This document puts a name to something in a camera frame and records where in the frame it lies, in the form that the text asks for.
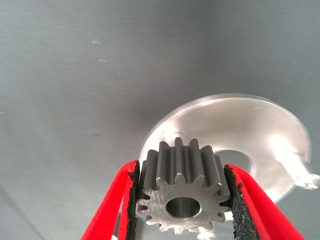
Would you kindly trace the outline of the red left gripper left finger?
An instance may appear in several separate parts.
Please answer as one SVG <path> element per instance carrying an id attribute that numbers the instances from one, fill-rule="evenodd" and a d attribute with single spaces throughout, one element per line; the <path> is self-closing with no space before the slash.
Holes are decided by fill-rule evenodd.
<path id="1" fill-rule="evenodd" d="M 82 240 L 110 240 L 119 213 L 117 238 L 136 238 L 136 202 L 140 177 L 140 163 L 132 160 L 122 165 L 113 178 L 99 207 L 81 236 Z"/>

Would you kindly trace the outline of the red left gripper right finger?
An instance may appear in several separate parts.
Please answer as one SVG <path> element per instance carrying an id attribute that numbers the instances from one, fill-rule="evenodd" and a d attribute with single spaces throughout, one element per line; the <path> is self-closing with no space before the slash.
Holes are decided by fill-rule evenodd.
<path id="1" fill-rule="evenodd" d="M 244 169 L 224 166 L 230 199 L 223 203 L 231 208 L 235 240 L 303 240 L 264 190 Z"/>

